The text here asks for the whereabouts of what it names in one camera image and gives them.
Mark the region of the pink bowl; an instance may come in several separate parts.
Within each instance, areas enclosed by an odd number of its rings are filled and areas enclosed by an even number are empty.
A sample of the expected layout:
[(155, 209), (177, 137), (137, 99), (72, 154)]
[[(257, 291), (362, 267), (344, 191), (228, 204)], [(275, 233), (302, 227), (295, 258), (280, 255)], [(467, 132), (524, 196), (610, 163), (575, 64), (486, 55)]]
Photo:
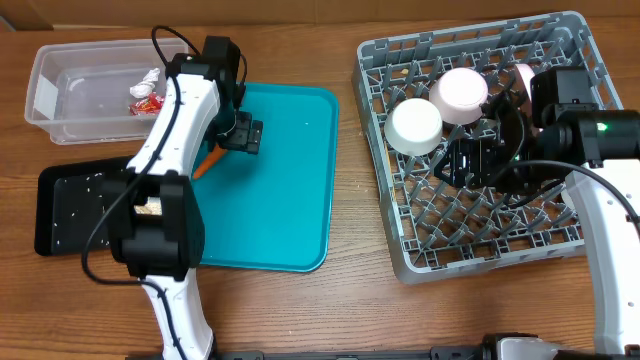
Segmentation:
[(442, 121), (468, 125), (483, 116), (481, 106), (488, 98), (484, 78), (469, 68), (445, 72), (431, 87), (429, 101), (438, 109)]

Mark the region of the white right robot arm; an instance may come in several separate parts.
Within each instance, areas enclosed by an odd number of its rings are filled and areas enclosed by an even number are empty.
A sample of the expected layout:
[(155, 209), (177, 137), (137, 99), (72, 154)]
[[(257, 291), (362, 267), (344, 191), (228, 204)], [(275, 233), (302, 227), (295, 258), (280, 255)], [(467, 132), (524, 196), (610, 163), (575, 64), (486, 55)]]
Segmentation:
[(530, 81), (531, 117), (506, 93), (486, 105), (497, 140), (457, 139), (433, 167), (455, 188), (491, 187), (527, 204), (551, 180), (567, 187), (583, 233), (596, 305), (596, 359), (639, 356), (639, 113), (603, 110), (583, 67)]

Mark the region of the white tissue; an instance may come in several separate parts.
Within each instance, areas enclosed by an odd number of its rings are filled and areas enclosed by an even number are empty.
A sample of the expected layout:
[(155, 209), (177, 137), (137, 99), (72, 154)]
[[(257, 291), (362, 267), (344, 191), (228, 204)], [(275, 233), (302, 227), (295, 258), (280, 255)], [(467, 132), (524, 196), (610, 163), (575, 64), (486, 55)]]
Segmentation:
[(130, 95), (136, 99), (143, 99), (149, 96), (156, 87), (159, 75), (159, 68), (151, 69), (140, 82), (129, 88)]

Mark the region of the white bowl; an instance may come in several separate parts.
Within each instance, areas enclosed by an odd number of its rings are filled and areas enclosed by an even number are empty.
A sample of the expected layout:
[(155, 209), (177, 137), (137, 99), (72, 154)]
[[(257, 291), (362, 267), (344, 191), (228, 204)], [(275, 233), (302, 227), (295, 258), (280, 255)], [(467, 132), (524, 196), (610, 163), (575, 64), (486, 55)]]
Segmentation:
[(408, 156), (422, 156), (440, 144), (443, 121), (436, 106), (423, 98), (399, 103), (388, 115), (384, 134), (389, 145)]

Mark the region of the white plate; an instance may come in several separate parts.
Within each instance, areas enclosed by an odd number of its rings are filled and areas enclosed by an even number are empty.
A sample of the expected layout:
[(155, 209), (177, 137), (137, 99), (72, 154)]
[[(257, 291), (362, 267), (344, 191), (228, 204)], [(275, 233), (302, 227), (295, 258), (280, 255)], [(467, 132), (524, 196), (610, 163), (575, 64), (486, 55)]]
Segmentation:
[(528, 117), (530, 117), (532, 115), (531, 80), (535, 76), (534, 71), (527, 64), (516, 64), (515, 75), (517, 86), (521, 88), (525, 94), (525, 100), (520, 108)]

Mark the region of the red snack wrapper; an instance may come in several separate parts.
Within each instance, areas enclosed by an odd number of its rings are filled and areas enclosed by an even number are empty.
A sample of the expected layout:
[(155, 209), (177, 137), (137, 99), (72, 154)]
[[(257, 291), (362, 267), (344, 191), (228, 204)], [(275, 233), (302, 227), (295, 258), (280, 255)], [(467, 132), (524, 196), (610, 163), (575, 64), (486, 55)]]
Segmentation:
[(164, 97), (152, 92), (144, 99), (141, 99), (129, 106), (129, 111), (134, 116), (157, 115), (164, 104)]

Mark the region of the orange carrot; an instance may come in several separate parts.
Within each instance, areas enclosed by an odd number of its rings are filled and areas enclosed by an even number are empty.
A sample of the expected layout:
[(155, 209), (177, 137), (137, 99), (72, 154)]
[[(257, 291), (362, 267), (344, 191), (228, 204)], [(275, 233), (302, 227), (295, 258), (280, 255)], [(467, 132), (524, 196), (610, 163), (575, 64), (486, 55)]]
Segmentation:
[(210, 170), (221, 158), (223, 158), (227, 153), (227, 150), (224, 148), (216, 147), (214, 148), (200, 163), (200, 165), (196, 168), (193, 173), (193, 179), (197, 180), (201, 178), (208, 170)]

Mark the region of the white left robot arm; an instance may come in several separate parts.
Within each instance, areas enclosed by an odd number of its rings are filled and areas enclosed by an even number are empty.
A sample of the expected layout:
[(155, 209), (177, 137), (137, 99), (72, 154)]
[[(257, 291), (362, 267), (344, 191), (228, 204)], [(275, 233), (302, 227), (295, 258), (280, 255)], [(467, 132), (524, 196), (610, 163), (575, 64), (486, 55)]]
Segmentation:
[(122, 283), (147, 293), (163, 337), (163, 359), (212, 359), (216, 340), (196, 279), (205, 225), (191, 184), (202, 148), (257, 154), (263, 125), (240, 106), (247, 62), (228, 37), (165, 59), (166, 94), (154, 126), (126, 167), (106, 177), (105, 229)]

